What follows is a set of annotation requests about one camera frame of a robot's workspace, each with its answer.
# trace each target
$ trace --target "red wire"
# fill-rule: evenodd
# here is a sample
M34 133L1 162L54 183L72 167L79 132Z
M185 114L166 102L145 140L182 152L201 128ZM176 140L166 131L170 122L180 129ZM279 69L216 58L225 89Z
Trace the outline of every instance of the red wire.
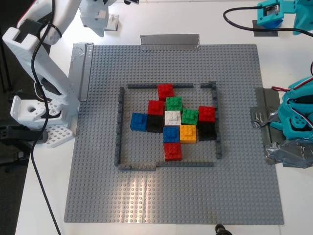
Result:
M308 82L313 81L313 77L301 82L300 84L296 85L292 90L297 90L298 88L302 87L303 85L307 84ZM277 92L289 92L291 89L289 88L282 88L282 87L272 87L272 90L277 91Z
M277 91L277 92L288 92L288 91L290 91L290 89L285 89L285 88L282 88L282 87L272 87L272 89L274 91Z
M293 89L296 90L298 89L299 87L302 87L303 85L307 84L308 82L311 82L313 80L313 77L301 82L299 85L295 86Z

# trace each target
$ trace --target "green lego brick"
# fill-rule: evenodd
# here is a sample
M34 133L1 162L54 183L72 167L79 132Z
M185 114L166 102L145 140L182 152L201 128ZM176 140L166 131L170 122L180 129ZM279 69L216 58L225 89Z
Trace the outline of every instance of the green lego brick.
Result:
M197 125L199 117L199 111L184 109L182 112L181 123L189 125Z
M182 99L180 96L166 98L167 111L182 111Z

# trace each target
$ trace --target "black cable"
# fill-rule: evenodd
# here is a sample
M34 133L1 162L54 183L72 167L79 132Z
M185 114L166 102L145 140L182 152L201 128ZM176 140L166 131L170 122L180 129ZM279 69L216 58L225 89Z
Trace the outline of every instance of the black cable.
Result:
M313 62L311 63L311 74L312 74L312 76L313 76Z
M308 35L310 37L313 37L313 33L309 33L308 31L302 30L302 29L298 29L298 28L249 28L249 27L245 27L245 26L241 26L238 25L232 21L230 21L227 17L226 14L228 12L231 11L239 11L239 10L256 10L256 9L263 9L265 8L264 6L251 6L251 7L237 7L237 8L231 8L226 10L223 13L223 17L224 20L229 23L230 25L239 28L239 29L243 29L243 30L247 30L247 31L253 31L253 32L279 32L279 31L291 31L291 32L299 32L299 33L303 33L305 35Z
M37 77L37 74L36 74L36 71L35 71L35 58L36 58L36 55L41 47L41 45L43 44L49 30L51 29L51 25L53 23L53 20L54 20L54 15L55 15L55 0L52 0L52 10L51 10L51 19L50 19L50 22L49 24L47 25L47 29L45 30L44 34L43 34L43 37L39 40L39 43L38 45L36 46L35 50L34 50L34 53L33 53L33 56L31 58L31 70L33 72L33 76L36 80L36 83L39 85L40 84L40 81ZM43 91L43 88L41 86L38 86L39 87L39 90L43 96L43 99L44 99L44 103L45 103L45 111L46 111L46 117L45 117L45 123L40 131L40 136L43 134L47 124L48 124L48 120L49 120L49 107L48 107L48 100L47 100L47 97L45 96L45 93ZM55 220L55 217L54 217L54 214L53 214L53 211L51 209L51 206L50 206L50 203L49 203L49 200L48 200L48 197L45 193L45 189L44 189L44 186L43 186L43 183L41 181L41 178L40 178L40 175L39 175L39 172L38 172L38 169L37 169L37 166L36 166L36 163L35 163L35 159L34 159L34 148L35 148L35 145L36 143L38 142L38 140L34 141L33 145L31 146L31 151L30 151L30 156L31 156L31 161L33 163L33 166L34 166L34 169L35 169L35 172L36 172L36 175L37 175L37 178L38 178L38 181L39 181L39 184L40 184L40 188L43 192L43 195L45 197L45 202L47 203L47 206L48 206L48 209L50 211L50 214L51 214L51 217L52 217L52 220L53 220L53 223L54 223L54 226L58 232L59 235L61 235L61 232L60 232L60 229L59 229L59 226L57 224L57 221Z

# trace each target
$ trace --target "gray lego baseplate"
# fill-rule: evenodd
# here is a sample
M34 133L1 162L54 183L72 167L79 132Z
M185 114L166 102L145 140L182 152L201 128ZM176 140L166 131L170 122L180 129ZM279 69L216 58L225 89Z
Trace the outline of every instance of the gray lego baseplate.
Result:
M213 104L211 90L201 88L211 81L218 88L222 158L214 167L166 167L164 162L151 171L140 170L140 161L148 166L159 160L155 153L161 152L162 138L155 133L125 133L125 127L132 112L147 113L148 99L156 99L157 91L131 90L127 84L193 83L192 89L175 89L175 94L182 96L184 106L196 109ZM118 103L120 87L125 89L123 103ZM283 224L275 166L265 162L261 130L253 129L250 122L257 87L262 82L256 45L202 45L189 51L94 46L64 221ZM136 171L114 165L118 113L123 113L121 163L125 161L125 169L134 164ZM215 148L209 144L195 151L215 152ZM126 151L130 158L125 158ZM190 153L187 159L193 156L200 158Z

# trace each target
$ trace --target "yellow lego brick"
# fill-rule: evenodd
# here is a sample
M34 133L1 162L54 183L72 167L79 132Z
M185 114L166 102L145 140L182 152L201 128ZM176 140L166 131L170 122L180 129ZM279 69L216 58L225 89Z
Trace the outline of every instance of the yellow lego brick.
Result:
M180 142L181 143L195 143L197 141L197 131L194 125L180 126Z

